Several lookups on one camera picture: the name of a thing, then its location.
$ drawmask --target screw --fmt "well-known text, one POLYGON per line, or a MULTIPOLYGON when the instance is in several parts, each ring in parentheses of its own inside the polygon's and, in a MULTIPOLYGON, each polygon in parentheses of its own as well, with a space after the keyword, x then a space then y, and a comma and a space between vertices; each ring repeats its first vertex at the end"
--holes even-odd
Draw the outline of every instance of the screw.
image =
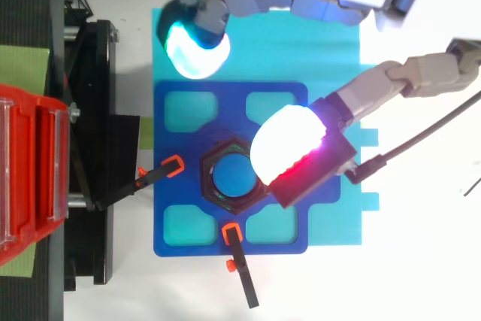
MULTIPOLYGON (((138 168, 138 176, 139 177, 143 177, 145 176, 147 173, 149 173, 148 171, 146 171, 143 167, 139 167, 138 168)), ((141 182, 137 182, 136 183, 137 187, 142 187, 142 183, 141 182)))
POLYGON ((114 43, 119 42, 119 31, 117 29, 112 29, 112 31, 110 32, 110 41, 114 43))
POLYGON ((68 107, 68 117, 70 118, 71 123, 77 122, 77 118, 80 117, 80 109, 77 108, 77 104, 73 102, 68 107))

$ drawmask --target black hexagon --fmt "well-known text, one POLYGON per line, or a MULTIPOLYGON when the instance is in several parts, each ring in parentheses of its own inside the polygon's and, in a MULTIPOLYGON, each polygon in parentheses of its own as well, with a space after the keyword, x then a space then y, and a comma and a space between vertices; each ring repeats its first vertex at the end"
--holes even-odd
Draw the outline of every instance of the black hexagon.
POLYGON ((229 197, 220 192, 213 181, 213 169, 217 162, 228 154, 242 154, 250 158, 250 143, 240 138, 232 138, 218 144, 201 157, 202 196, 232 214, 239 214, 265 198, 269 191, 257 177, 254 188, 246 195, 229 197))

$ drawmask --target black bracket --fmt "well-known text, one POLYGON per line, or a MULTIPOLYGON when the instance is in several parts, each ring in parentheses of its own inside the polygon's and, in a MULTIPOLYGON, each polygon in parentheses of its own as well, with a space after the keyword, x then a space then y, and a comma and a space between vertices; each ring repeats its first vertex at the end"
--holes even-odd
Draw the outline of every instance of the black bracket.
POLYGON ((140 117, 113 113, 115 28, 110 21, 82 23, 74 42, 65 42, 68 86, 60 98, 75 103, 80 116, 71 124, 70 193, 86 207, 71 208, 65 221, 65 291, 76 276, 106 284, 113 272, 113 207, 95 208, 135 179, 140 117))
POLYGON ((144 189, 145 187, 154 184, 158 180, 168 177, 173 173, 177 173, 178 171, 183 171, 183 164, 181 164, 180 158, 172 159, 169 162, 163 163, 160 165, 160 167, 147 172, 146 174, 141 174, 141 176, 134 182, 127 183, 125 186, 120 187, 117 191, 112 192, 107 198, 97 201, 95 206, 98 210, 104 210, 125 197, 133 195, 138 190, 144 189))
POLYGON ((242 282, 242 287, 244 288, 244 293, 246 294, 247 304, 249 308, 254 308, 259 306, 259 301, 257 300, 256 289, 254 288, 253 279, 250 276, 249 267, 247 266, 246 255, 241 245, 240 229, 232 224, 224 226, 222 230, 225 232, 226 243, 230 246, 233 260, 227 261, 227 268, 230 272, 237 269, 239 272, 240 281, 242 282), (231 266, 232 261, 234 261, 235 267, 231 266))
POLYGON ((87 0, 65 0, 65 24, 79 26, 93 16, 87 0))

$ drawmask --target glowing sphere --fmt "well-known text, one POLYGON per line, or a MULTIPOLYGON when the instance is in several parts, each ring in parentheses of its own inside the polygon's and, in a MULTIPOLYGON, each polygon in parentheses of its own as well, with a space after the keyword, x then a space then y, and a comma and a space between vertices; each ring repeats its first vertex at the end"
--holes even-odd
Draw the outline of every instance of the glowing sphere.
POLYGON ((311 109, 287 105, 269 118, 250 148, 254 171, 265 185, 321 145, 325 126, 311 109))
POLYGON ((167 35, 165 51, 181 75, 189 79, 203 79, 219 70, 228 58, 231 44, 225 34, 217 47, 204 49, 190 38, 182 23, 176 22, 167 35))

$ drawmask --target red plastic bin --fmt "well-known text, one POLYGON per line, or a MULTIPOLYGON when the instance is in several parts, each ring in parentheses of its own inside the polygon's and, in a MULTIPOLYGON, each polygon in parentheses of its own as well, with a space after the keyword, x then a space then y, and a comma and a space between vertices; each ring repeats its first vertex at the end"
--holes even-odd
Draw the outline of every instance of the red plastic bin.
POLYGON ((69 132, 63 103, 0 85, 0 265, 65 219, 69 132))

